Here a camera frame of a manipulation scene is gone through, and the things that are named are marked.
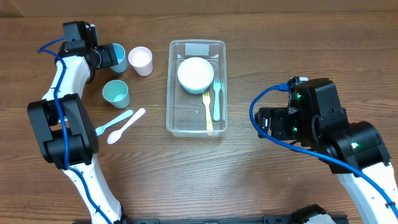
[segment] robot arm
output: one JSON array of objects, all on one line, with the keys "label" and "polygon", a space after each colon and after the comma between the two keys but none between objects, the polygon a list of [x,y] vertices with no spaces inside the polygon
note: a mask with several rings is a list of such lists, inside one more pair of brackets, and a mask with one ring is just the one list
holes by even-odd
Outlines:
[{"label": "robot arm", "polygon": [[[92,223],[107,223],[93,203],[111,223],[126,223],[128,217],[111,193],[98,164],[98,138],[81,102],[86,82],[94,77],[95,70],[117,65],[116,54],[112,44],[98,46],[94,25],[83,21],[68,22],[63,25],[63,29],[66,42],[62,43],[58,55],[62,57],[67,69],[57,96],[65,117],[58,117],[53,98],[63,70],[61,61],[56,61],[57,72],[50,90],[42,100],[28,105],[29,119],[44,159],[54,163],[58,169],[63,169],[72,180],[90,211]],[[62,130],[52,131],[50,128],[61,119],[69,123],[70,167],[81,176],[72,170],[65,170]]]},{"label": "robot arm", "polygon": [[[288,107],[260,108],[254,115],[259,128],[264,132],[271,130],[273,138],[300,142],[303,147],[362,170],[393,202],[397,201],[391,157],[377,129],[365,121],[349,124],[331,80],[293,77],[288,84]],[[322,162],[338,175],[364,223],[398,223],[391,207],[373,186],[345,168]]]}]

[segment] fork handle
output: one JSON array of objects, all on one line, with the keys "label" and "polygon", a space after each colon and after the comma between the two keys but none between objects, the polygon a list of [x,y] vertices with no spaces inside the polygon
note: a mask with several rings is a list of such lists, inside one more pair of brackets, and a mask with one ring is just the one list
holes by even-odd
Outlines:
[{"label": "fork handle", "polygon": [[211,115],[209,106],[206,106],[206,130],[212,131],[213,130],[213,122],[211,122]]},{"label": "fork handle", "polygon": [[213,108],[213,120],[220,120],[220,91],[215,91],[214,108]]}]

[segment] plastic cup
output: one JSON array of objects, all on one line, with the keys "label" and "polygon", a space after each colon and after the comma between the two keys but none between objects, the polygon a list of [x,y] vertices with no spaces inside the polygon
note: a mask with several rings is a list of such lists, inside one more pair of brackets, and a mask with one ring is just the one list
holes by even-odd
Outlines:
[{"label": "plastic cup", "polygon": [[125,72],[127,70],[126,51],[120,44],[113,44],[113,49],[118,59],[118,64],[111,66],[111,69],[117,73]]},{"label": "plastic cup", "polygon": [[150,75],[154,69],[152,52],[146,47],[132,49],[129,53],[129,63],[142,76]]},{"label": "plastic cup", "polygon": [[108,82],[102,90],[102,96],[119,109],[125,109],[130,104],[129,88],[121,80]]}]

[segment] spoon handle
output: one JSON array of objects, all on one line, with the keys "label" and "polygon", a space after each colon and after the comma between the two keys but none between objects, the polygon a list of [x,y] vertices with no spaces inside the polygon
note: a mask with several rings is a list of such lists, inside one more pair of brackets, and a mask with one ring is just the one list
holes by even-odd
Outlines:
[{"label": "spoon handle", "polygon": [[121,132],[126,130],[130,125],[132,125],[134,122],[136,122],[142,115],[144,115],[145,109],[141,108],[139,109],[131,118],[130,120],[120,129]]},{"label": "spoon handle", "polygon": [[108,122],[107,124],[104,125],[104,128],[108,128],[128,117],[130,117],[132,115],[132,110],[127,110],[124,113],[122,113],[121,115],[117,116],[115,119],[113,119],[112,121]]}]

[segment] white arm segment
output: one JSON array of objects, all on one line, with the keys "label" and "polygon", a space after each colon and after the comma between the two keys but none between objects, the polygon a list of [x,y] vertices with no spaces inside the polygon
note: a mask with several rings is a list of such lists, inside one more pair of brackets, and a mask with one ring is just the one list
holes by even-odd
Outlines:
[{"label": "white arm segment", "polygon": [[[398,203],[398,190],[391,163],[382,162],[362,170],[377,183],[395,203]],[[368,182],[354,174],[338,174],[341,184],[347,190],[359,210],[364,224],[398,224],[392,209],[386,208],[386,201]]]},{"label": "white arm segment", "polygon": [[[87,79],[90,77],[90,68],[84,57],[70,56],[63,58],[67,65],[67,70],[63,76],[62,83],[58,92],[58,98],[61,99],[67,94],[78,93],[80,98],[83,94],[83,88]],[[54,88],[57,86],[58,80],[62,73],[62,63],[56,63],[57,72],[52,81],[49,91],[43,96],[42,100],[54,100]]]},{"label": "white arm segment", "polygon": [[[87,183],[88,190],[94,203],[105,213],[105,215],[114,223],[120,220],[122,215],[122,208],[118,200],[113,196],[111,190],[106,184],[104,175],[101,172],[100,165],[98,164],[97,154],[93,155],[90,165],[84,163],[71,166],[77,171],[82,172],[83,177]],[[79,178],[73,171],[63,171],[75,184],[82,199],[91,215],[92,224],[106,224],[105,219],[96,212],[94,207],[88,201],[85,189]]]}]

